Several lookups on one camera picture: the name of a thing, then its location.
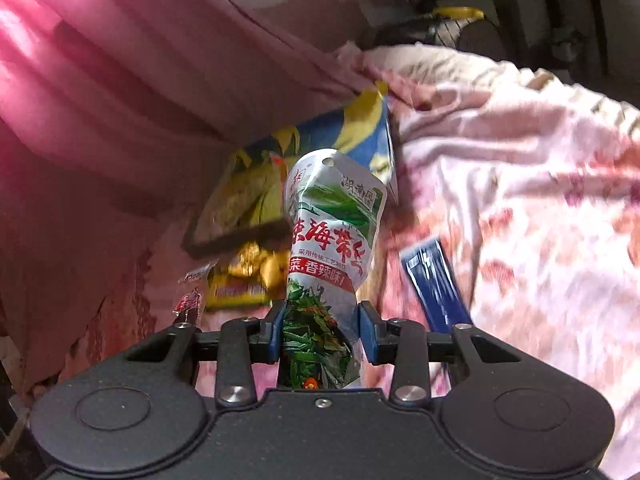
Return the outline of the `green seaweed snack packet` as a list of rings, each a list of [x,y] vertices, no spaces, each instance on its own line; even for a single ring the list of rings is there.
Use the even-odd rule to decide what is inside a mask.
[[[284,190],[292,224],[278,384],[343,389],[360,377],[358,288],[370,272],[386,187],[324,148],[294,165]]]

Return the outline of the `blue sachet packet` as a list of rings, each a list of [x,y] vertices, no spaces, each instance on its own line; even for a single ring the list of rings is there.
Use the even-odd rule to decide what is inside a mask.
[[[450,334],[458,324],[473,324],[437,237],[403,249],[399,258],[432,332]]]

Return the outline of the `colourful cardboard tray box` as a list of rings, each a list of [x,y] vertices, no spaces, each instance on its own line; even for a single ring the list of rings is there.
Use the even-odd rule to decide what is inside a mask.
[[[359,229],[398,195],[388,87],[379,81],[352,102],[285,127],[235,151],[191,220],[183,247],[193,258],[290,230],[298,201]]]

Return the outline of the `small red clear packet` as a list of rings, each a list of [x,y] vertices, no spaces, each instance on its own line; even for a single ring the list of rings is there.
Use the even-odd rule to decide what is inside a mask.
[[[217,259],[209,260],[192,269],[178,279],[174,307],[174,324],[188,323],[198,325],[205,310],[206,295],[209,290],[209,277],[216,269]]]

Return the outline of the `gold foil snack packet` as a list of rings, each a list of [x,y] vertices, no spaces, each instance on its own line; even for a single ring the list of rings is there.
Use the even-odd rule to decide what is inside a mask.
[[[254,278],[265,290],[276,290],[288,276],[290,251],[268,250],[256,242],[245,243],[226,266],[235,278]]]

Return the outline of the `floral pink bedsheet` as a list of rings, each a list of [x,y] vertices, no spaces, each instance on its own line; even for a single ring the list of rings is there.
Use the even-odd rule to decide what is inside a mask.
[[[390,89],[398,200],[358,298],[424,318],[400,252],[436,237],[475,324],[596,388],[602,466],[639,474],[639,92],[593,91],[459,51],[346,44]]]

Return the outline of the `yellow wafer bar packet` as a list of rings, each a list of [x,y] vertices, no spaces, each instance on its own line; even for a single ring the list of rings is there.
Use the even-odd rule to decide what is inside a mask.
[[[271,300],[268,290],[254,276],[234,276],[213,268],[206,284],[206,310],[262,306]]]

